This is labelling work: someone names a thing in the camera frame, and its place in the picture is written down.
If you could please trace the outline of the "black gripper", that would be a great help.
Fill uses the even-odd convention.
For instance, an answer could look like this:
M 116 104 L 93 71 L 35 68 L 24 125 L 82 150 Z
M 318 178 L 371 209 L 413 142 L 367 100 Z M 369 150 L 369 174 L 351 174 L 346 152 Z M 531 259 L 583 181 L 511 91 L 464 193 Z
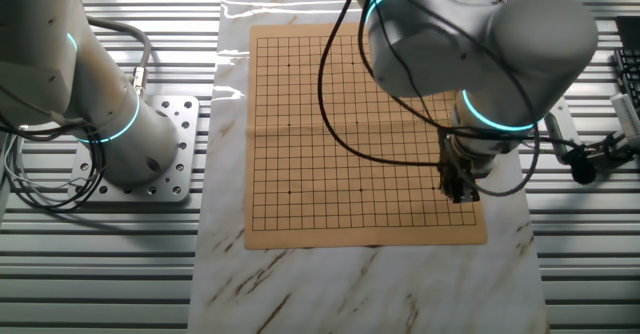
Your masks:
M 455 136 L 445 136 L 439 141 L 441 176 L 439 189 L 452 202 L 475 203 L 480 200 L 478 190 L 462 178 L 455 164 L 471 179 L 486 178 L 494 168 L 494 155 L 482 155 L 467 150 Z

